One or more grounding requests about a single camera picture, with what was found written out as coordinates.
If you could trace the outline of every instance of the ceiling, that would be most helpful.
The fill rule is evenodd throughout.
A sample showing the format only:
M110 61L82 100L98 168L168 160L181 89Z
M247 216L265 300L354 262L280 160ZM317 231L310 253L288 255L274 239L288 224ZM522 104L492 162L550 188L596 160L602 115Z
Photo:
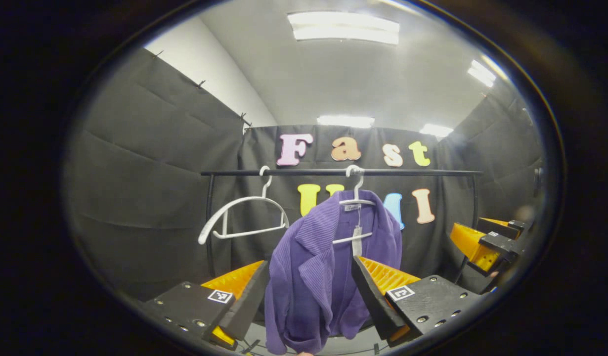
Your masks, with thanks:
M297 42L287 13L341 10L400 24L399 45ZM489 88L467 74L480 50L439 20L375 0L231 0L200 15L279 125L320 115L376 118L374 126L454 128Z

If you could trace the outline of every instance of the white wall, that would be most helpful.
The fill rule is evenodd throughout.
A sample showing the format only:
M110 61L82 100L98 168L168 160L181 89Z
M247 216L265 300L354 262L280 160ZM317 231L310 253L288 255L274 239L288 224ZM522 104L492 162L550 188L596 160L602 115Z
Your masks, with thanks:
M187 75L254 127L277 125L258 93L198 16L182 22L145 48Z

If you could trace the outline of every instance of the empty hanger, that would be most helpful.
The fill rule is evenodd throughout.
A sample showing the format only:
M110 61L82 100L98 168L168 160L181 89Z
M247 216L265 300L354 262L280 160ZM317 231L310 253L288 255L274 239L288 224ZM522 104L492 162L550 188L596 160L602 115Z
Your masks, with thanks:
M269 169L268 166L263 166L261 168L260 175L262 176L267 169ZM209 220L207 220L207 223L205 223L205 226L201 230L201 233L198 235L198 243L200 243L200 245L203 245L205 243L205 241L207 241L207 237L209 236L210 231L212 230L212 227L214 227L214 225L216 224L216 221L218 221L220 216L223 216L222 234L219 234L218 231L216 231L216 230L212 231L214 233L214 236L218 237L219 239L231 239L233 237L249 236L249 235L259 234L262 232L278 230L280 228L288 228L289 227L289 218L286 216L286 212L284 212L284 209L278 203L276 203L274 200L271 200L266 197L266 189L271 185L271 180L273 180L273 176L269 176L268 181L262 187L262 196L247 196L245 198L239 198L239 199L236 199L234 201L227 203L225 206L220 208L216 212L216 214L214 214ZM268 203L272 203L273 205L277 206L281 211L280 225L275 226L275 227L270 227L270 228L263 228L262 230L237 232L236 234L227 234L227 215L229 212L229 208L233 207L234 205L236 205L238 203L243 203L243 201L252 201L252 200L266 201Z

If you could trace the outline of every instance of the ceiling light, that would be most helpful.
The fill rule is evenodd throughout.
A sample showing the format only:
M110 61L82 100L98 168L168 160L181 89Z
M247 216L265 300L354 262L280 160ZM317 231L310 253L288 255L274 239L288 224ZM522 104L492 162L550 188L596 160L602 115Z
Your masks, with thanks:
M399 24L367 14L309 11L289 14L296 40L360 39L398 44Z
M374 124L374 117L323 115L317 118L317 123L320 125L350 126L352 128L369 129Z
M495 81L495 75L491 73L490 70L486 69L483 65L481 65L478 61L474 60L471 62L471 68L467 70L467 73L471 74L473 77L478 79L485 86L491 88L493 86L493 82Z
M425 124L423 128L419 131L425 135L434 135L436 137L446 137L449 135L453 129L445 128L445 126L438 126L432 124Z
M498 66L497 63L495 63L494 61L492 61L491 58L488 58L487 56L485 56L484 54L482 56L480 56L488 65L489 67L491 67L491 69L496 72L501 79L503 79L504 81L508 81L508 76L506 75L506 73L504 73L503 70L501 70L500 66Z

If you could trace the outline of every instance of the purple jacket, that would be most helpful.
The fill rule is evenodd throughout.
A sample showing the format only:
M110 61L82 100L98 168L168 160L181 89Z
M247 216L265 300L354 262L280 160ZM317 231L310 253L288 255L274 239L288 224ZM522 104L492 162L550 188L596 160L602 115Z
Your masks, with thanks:
M340 200L354 198L353 191L338 191L295 221L275 248L269 264L270 282L265 294L266 348L272 354L315 354L329 336L354 338L369 317L350 274L352 243L333 245L334 239L353 236L358 209L346 212ZM361 205L363 234L361 255L399 268L401 231L381 199L371 191L359 198L374 201Z

